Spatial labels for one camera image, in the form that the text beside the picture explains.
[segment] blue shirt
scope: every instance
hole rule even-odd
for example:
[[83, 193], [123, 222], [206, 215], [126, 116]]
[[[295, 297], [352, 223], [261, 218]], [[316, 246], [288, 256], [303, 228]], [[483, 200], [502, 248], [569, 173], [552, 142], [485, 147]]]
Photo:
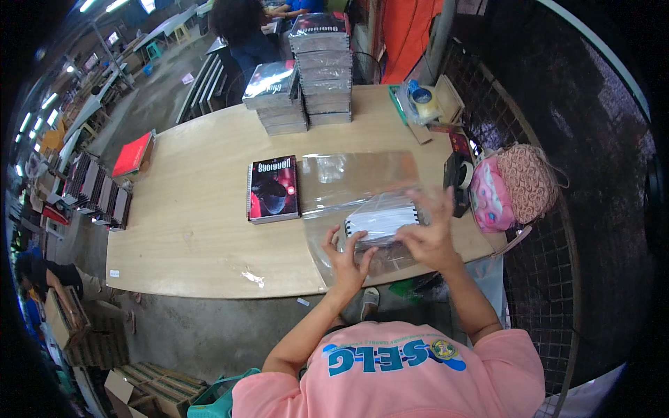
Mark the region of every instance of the blue shirt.
[[323, 12], [323, 0], [286, 0], [286, 4], [290, 6], [290, 11], [309, 9], [309, 13]]

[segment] pink bag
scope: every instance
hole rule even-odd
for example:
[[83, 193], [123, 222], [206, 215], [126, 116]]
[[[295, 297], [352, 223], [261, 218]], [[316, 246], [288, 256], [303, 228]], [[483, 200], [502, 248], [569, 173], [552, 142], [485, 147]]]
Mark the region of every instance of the pink bag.
[[470, 196], [481, 230], [493, 233], [525, 225], [518, 237], [494, 255], [510, 250], [527, 236], [532, 230], [527, 224], [543, 217], [555, 204], [560, 185], [551, 168], [541, 148], [515, 144], [498, 150], [474, 169]]

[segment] book cover artwork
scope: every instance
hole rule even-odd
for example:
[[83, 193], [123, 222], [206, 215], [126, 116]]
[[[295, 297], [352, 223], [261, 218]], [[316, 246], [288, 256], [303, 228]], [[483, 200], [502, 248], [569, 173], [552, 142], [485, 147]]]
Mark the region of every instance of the book cover artwork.
[[248, 220], [253, 223], [299, 217], [295, 156], [249, 166], [248, 195]]

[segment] pink face mask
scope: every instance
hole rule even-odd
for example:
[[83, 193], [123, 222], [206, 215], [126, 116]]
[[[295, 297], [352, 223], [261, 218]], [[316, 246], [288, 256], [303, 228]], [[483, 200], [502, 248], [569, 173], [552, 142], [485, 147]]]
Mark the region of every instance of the pink face mask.
[[483, 232], [499, 232], [516, 222], [511, 198], [497, 169], [497, 156], [484, 159], [474, 170], [471, 186], [472, 210]]

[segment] packing tape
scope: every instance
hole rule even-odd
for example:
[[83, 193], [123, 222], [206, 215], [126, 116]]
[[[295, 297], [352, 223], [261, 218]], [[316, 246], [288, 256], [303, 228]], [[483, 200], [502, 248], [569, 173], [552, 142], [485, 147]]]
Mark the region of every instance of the packing tape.
[[420, 118], [427, 118], [432, 115], [437, 109], [438, 103], [437, 99], [431, 91], [427, 88], [418, 88], [414, 90], [409, 98], [411, 103], [416, 107], [418, 111], [418, 116]]
[[462, 181], [462, 184], [458, 185], [458, 188], [462, 190], [467, 190], [467, 187], [469, 187], [469, 184], [472, 182], [472, 177], [474, 176], [474, 166], [469, 161], [462, 161], [460, 167], [462, 166], [465, 166], [467, 168], [467, 171], [464, 175], [464, 180]]

